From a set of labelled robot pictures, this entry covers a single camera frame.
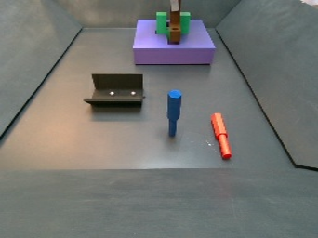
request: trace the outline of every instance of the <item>green block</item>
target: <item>green block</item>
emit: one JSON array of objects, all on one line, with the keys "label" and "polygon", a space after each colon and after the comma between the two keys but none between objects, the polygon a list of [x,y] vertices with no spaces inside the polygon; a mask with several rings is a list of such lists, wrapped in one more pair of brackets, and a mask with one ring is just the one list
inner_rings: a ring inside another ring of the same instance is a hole
[{"label": "green block", "polygon": [[158,34],[169,34],[167,12],[157,12],[157,29]]},{"label": "green block", "polygon": [[190,12],[182,12],[181,13],[182,34],[187,34],[190,31],[190,20],[191,20]]}]

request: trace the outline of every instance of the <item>purple platform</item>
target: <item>purple platform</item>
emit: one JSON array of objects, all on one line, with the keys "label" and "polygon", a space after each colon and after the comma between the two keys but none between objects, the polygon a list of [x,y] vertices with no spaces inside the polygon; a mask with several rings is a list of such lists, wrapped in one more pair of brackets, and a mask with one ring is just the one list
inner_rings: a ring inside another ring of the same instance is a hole
[{"label": "purple platform", "polygon": [[211,64],[215,46],[202,20],[191,20],[190,34],[179,45],[169,45],[167,37],[155,34],[155,20],[139,20],[134,38],[135,64]]}]

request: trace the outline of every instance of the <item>gray table surface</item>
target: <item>gray table surface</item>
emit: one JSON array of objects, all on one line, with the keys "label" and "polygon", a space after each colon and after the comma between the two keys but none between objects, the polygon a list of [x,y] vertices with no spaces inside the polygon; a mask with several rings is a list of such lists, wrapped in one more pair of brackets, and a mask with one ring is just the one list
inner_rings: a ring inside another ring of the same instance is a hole
[{"label": "gray table surface", "polygon": [[[274,168],[292,163],[215,30],[211,65],[133,62],[135,29],[84,29],[0,141],[3,169]],[[91,73],[145,74],[137,109],[94,109]],[[183,91],[177,137],[167,92]],[[223,114],[233,159],[221,159],[210,115]]]},{"label": "gray table surface", "polygon": [[298,169],[3,171],[2,237],[316,238],[317,179]]}]

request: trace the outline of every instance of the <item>red tool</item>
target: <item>red tool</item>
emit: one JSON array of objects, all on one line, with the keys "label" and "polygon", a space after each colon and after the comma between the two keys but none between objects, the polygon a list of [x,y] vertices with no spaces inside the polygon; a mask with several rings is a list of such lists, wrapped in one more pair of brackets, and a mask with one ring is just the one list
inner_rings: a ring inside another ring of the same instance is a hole
[{"label": "red tool", "polygon": [[219,141],[221,145],[221,154],[223,159],[230,159],[233,156],[230,143],[227,140],[227,132],[225,129],[225,123],[221,113],[214,113],[211,115],[211,124],[214,126],[215,138]]}]

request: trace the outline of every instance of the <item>black bracket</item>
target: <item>black bracket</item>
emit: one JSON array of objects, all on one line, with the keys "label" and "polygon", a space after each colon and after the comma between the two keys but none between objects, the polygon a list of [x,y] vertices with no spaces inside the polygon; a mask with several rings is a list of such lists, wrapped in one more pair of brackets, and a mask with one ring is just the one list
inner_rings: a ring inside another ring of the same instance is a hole
[{"label": "black bracket", "polygon": [[137,104],[145,98],[142,73],[92,73],[95,93],[84,101],[94,106]]}]

